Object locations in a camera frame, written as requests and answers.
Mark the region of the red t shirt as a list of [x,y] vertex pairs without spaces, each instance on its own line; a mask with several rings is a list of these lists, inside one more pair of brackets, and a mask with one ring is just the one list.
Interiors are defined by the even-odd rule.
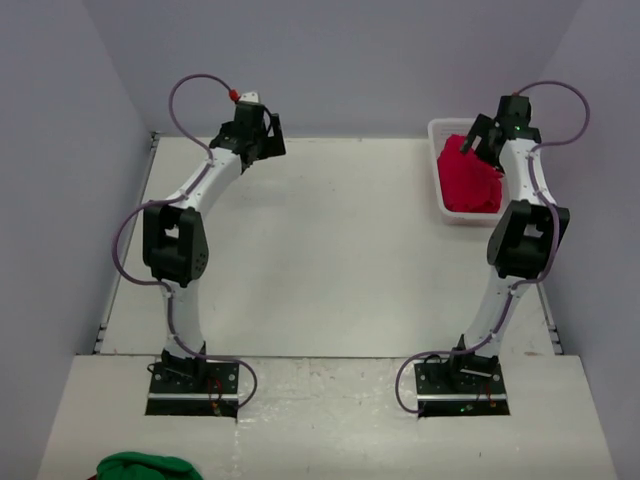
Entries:
[[453,212],[495,214],[502,204],[502,174],[479,160],[474,150],[461,153],[464,140],[450,135],[437,159],[444,206]]

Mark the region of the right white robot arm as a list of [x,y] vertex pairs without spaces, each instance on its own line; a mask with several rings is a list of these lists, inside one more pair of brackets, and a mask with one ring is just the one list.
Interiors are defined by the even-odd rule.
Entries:
[[524,293],[549,273],[570,219],[547,187],[531,113],[527,97],[503,96],[495,117],[478,116],[461,147],[465,152],[480,140],[475,153],[504,174],[510,201],[487,246],[485,295],[447,360],[447,385],[457,394],[492,392],[506,327]]

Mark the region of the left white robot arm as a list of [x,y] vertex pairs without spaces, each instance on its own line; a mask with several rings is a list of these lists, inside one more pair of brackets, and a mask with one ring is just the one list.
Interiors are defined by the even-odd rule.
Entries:
[[159,367],[183,391],[195,393],[208,379],[206,341],[198,306],[199,280],[210,250],[205,219],[224,191],[253,163],[286,154],[279,116],[245,93],[234,118],[209,143],[212,157],[189,177],[175,199],[143,213],[143,262],[165,297],[167,340]]

